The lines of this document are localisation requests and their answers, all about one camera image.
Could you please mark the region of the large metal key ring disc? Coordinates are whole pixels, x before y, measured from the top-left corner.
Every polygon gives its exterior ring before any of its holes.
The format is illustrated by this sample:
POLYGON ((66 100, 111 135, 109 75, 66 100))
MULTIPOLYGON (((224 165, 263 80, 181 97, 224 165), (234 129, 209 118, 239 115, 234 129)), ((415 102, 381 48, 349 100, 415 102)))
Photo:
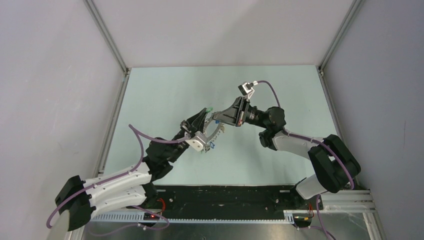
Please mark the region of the large metal key ring disc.
POLYGON ((207 137, 207 144, 205 151, 201 151, 201 153, 207 153, 210 150, 214 150, 216 148, 216 141, 220 134, 223 134, 225 131, 225 126, 222 122, 217 120, 213 120, 212 116, 206 118, 204 123, 203 134, 207 137), (215 148, 210 147, 210 142, 215 144, 215 148))

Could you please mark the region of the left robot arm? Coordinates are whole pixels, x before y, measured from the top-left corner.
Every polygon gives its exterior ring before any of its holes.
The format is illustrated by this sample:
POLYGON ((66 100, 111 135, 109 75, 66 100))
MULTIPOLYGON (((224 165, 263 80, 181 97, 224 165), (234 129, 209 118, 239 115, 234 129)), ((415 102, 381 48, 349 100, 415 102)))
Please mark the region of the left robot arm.
POLYGON ((68 232, 77 230, 91 219, 115 209, 140 206, 153 208, 158 202, 154 181, 162 179, 173 163, 190 147, 202 151, 207 143, 204 125, 207 108, 183 120, 179 132, 171 139, 151 137, 136 129, 141 150, 139 161, 132 166, 97 178, 81 179, 79 175, 67 180, 55 198, 52 215, 69 213, 68 232))

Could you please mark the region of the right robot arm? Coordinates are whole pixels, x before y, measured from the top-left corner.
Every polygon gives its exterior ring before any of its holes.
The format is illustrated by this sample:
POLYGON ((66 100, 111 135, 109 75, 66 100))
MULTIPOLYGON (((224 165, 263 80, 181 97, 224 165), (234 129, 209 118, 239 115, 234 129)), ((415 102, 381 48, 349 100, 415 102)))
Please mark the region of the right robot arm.
POLYGON ((354 178, 361 167, 337 135, 310 137, 285 128, 285 111, 278 106, 266 111, 251 106, 244 97, 238 97, 227 109, 216 112, 212 118, 223 124, 240 127, 250 124, 264 130, 258 134, 261 145, 273 151, 283 151, 310 160, 314 174, 298 182, 291 190, 290 202, 297 209, 305 208, 311 198, 322 193, 338 193, 346 185, 354 189, 354 178))

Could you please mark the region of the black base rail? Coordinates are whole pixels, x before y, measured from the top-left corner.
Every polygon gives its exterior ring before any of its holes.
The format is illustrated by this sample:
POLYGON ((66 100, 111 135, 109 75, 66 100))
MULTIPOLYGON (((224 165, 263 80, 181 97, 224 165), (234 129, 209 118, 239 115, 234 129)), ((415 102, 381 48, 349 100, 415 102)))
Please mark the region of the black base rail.
POLYGON ((323 210, 321 197, 303 199, 294 185, 146 185, 139 206, 171 220, 285 220, 285 211, 323 210))

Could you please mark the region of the left aluminium frame post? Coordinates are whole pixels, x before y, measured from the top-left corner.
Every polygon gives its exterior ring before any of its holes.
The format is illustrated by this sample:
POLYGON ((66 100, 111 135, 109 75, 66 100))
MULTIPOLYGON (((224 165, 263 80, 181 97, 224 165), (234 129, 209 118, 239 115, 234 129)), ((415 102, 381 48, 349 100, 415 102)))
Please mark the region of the left aluminium frame post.
POLYGON ((129 68, 122 57, 118 46, 116 45, 98 7, 94 0, 84 0, 83 1, 88 12, 90 13, 94 23, 96 24, 100 34, 102 35, 106 45, 108 46, 112 56, 116 60, 120 70, 124 74, 124 76, 128 75, 129 68))

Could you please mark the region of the aluminium frame post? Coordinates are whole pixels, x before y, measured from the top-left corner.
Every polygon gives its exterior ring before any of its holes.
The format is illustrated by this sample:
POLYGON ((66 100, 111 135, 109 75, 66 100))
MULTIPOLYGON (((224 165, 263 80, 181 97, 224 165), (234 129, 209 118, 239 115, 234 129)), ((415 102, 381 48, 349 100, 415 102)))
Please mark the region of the aluminium frame post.
POLYGON ((341 44, 344 36, 347 34, 349 28, 351 27, 353 21, 358 15, 360 9, 362 8, 365 0, 353 0, 345 17, 343 18, 334 38, 332 39, 328 49, 326 50, 324 57, 322 58, 320 64, 318 65, 319 72, 324 72, 332 56, 336 52, 338 46, 341 44))
POLYGON ((108 46, 112 56, 116 60, 120 70, 124 74, 124 76, 128 75, 129 68, 122 57, 118 46, 116 45, 98 7, 94 0, 84 0, 83 1, 88 12, 90 13, 94 23, 96 24, 100 34, 102 35, 106 45, 108 46))

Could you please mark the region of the right aluminium frame post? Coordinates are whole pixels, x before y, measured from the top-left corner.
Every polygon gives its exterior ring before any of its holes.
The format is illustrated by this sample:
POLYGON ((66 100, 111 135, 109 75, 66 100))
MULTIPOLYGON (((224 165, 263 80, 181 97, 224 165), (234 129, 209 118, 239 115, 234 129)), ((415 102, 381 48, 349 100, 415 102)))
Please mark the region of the right aluminium frame post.
POLYGON ((318 65, 319 72, 324 72, 332 56, 336 52, 338 46, 341 44, 344 36, 347 34, 349 28, 351 27, 353 21, 358 15, 360 9, 362 8, 365 0, 353 0, 345 17, 343 18, 334 38, 332 39, 328 49, 326 50, 324 57, 322 58, 320 64, 318 65))

